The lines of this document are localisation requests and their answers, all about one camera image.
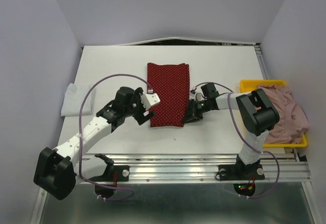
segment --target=dark red polka dot fabric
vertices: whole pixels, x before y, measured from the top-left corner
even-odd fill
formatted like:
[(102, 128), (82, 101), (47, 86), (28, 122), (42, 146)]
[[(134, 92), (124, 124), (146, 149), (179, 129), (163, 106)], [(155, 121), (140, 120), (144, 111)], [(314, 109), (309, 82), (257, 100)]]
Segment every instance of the dark red polka dot fabric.
[(157, 115), (151, 119), (151, 127), (179, 126), (189, 99), (189, 65), (147, 64), (147, 81), (158, 94), (161, 103), (151, 110)]

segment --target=pink cloth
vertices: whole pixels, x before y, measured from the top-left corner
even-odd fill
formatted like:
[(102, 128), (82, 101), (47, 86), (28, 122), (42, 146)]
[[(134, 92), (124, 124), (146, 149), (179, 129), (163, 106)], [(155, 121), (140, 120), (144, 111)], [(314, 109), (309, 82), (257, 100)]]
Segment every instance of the pink cloth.
[(270, 131), (265, 143), (300, 143), (303, 133), (309, 129), (310, 125), (300, 106), (295, 103), (289, 87), (284, 85), (279, 87), (276, 85), (260, 85), (258, 88), (266, 92), (266, 95), (280, 114), (280, 121)]

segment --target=white table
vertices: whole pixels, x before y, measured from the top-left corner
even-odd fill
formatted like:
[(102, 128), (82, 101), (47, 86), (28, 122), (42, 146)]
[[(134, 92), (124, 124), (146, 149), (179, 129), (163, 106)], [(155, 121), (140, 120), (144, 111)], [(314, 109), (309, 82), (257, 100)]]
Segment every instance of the white table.
[[(75, 84), (94, 84), (115, 73), (147, 77), (147, 63), (159, 65), (187, 63), (191, 87), (214, 81), (239, 92), (242, 79), (262, 79), (257, 56), (252, 46), (86, 46), (80, 60)], [(119, 87), (136, 89), (146, 85), (129, 77), (115, 77), (96, 88), (92, 116), (83, 116), (83, 125), (114, 99)], [(238, 111), (236, 121), (244, 132)], [(78, 118), (66, 117), (59, 145), (78, 132)], [(89, 153), (105, 154), (237, 154), (242, 141), (235, 132), (226, 110), (211, 111), (204, 119), (183, 128), (150, 128), (149, 122), (139, 126), (128, 118), (113, 134), (103, 138)], [(284, 153), (284, 149), (272, 149)]]

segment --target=yellow bin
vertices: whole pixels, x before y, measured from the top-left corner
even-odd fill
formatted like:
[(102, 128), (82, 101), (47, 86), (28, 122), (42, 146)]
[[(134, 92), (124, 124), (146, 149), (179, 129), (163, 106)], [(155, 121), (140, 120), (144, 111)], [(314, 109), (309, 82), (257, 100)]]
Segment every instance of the yellow bin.
[[(270, 85), (287, 85), (286, 81), (284, 80), (242, 80), (240, 81), (240, 92), (251, 92), (261, 84), (264, 84), (265, 86)], [(306, 136), (303, 135), (302, 141), (299, 144), (265, 144), (264, 147), (267, 148), (302, 148), (307, 146), (308, 142), (306, 139)]]

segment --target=wall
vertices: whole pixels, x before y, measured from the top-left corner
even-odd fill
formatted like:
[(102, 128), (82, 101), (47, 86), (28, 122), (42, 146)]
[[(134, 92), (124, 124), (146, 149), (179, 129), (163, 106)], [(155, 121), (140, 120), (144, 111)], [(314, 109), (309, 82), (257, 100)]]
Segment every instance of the wall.
[(80, 45), (55, 0), (0, 0), (0, 12), (0, 223), (29, 223), (38, 154), (59, 138)]
[(284, 0), (57, 0), (82, 45), (184, 36), (261, 42)]
[(269, 76), (288, 81), (311, 124), (306, 154), (326, 222), (325, 3), (326, 0), (285, 0), (261, 47)]

